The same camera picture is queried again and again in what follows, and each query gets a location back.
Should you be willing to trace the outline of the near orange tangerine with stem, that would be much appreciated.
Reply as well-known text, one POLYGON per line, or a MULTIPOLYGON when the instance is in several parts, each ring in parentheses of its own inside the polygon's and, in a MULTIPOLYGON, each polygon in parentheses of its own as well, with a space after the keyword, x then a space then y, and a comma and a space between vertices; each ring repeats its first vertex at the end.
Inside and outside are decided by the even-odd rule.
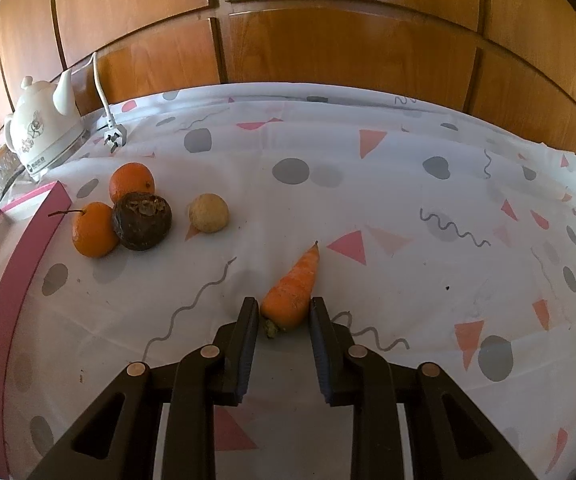
POLYGON ((71 217, 71 239, 84 257, 99 259, 119 245, 112 227, 112 209, 102 202, 91 202, 80 209, 57 210, 49 217, 71 217))

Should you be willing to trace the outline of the orange carrot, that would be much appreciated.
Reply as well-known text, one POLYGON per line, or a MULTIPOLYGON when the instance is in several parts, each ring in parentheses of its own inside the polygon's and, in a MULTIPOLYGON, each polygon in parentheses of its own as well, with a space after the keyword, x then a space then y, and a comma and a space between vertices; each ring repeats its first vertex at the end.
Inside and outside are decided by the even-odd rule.
POLYGON ((320 250, 315 242, 266 294, 260 307, 263 331, 268 339, 299 327, 309 311, 320 250))

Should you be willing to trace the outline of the patterned white tablecloth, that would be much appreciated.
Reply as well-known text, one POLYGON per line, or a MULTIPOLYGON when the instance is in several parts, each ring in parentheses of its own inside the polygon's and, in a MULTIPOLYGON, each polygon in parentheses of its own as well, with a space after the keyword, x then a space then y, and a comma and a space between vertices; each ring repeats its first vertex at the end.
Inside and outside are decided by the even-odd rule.
POLYGON ((5 448, 23 479, 128 363, 181 359, 262 298, 315 242, 314 292, 358 344, 436 362, 542 479, 576 476, 576 154, 444 107, 314 84, 238 84, 114 108, 46 174, 106 202, 141 162, 173 226, 94 260, 61 222, 26 293, 7 367, 5 448), (189 221, 201 194, 230 223, 189 221))

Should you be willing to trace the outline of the far orange tangerine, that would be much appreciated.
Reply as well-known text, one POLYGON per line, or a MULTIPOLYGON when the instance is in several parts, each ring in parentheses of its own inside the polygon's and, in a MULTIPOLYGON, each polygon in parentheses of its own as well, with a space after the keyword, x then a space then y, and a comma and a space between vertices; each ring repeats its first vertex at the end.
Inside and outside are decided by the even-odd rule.
POLYGON ((154 176, 147 166, 140 162, 128 162, 119 167, 109 179, 110 200, 116 204, 128 193, 156 192, 154 176))

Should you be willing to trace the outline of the pale yellow round fruit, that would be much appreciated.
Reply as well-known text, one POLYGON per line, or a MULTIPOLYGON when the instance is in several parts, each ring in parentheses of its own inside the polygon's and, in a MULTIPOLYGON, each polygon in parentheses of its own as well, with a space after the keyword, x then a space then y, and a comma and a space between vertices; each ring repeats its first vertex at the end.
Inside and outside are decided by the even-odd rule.
POLYGON ((230 223, 230 210, 221 196, 201 194, 189 206, 189 221, 200 232, 216 233, 230 223))

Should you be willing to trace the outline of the pink and white box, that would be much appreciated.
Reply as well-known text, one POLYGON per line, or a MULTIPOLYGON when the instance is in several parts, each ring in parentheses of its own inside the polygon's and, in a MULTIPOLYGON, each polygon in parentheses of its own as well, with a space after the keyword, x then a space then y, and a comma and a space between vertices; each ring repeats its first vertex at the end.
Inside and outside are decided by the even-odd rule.
POLYGON ((9 474, 4 393, 10 349, 24 298, 60 220, 54 211, 71 198, 58 182, 36 188, 0 208, 0 478, 9 474))

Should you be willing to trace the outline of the dark brown round fruit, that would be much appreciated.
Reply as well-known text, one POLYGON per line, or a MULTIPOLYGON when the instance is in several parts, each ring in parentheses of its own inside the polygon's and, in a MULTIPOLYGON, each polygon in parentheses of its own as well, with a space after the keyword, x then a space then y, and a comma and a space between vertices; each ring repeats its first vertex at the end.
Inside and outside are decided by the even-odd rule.
POLYGON ((166 238, 172 226, 172 210, 159 195, 131 192, 114 204, 111 222, 122 246, 142 252, 166 238))

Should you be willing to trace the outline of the wooden panelled cabinet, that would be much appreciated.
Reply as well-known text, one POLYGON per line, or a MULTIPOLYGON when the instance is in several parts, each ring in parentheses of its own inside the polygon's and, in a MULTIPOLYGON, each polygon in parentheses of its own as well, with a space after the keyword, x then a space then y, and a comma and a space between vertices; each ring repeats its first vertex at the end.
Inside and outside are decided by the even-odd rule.
POLYGON ((0 0, 0 128, 24 76, 76 104, 235 82, 396 94, 576 152, 567 0, 0 0))

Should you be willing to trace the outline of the white ceramic electric kettle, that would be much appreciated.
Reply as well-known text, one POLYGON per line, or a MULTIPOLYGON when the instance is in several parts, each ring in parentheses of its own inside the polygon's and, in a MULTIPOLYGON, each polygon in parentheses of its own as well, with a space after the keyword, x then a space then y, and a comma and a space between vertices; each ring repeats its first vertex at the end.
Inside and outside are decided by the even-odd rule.
POLYGON ((63 164, 90 137, 75 103, 71 76, 71 70, 65 70, 56 84, 24 76, 15 111, 6 122, 6 145, 34 182, 63 164))

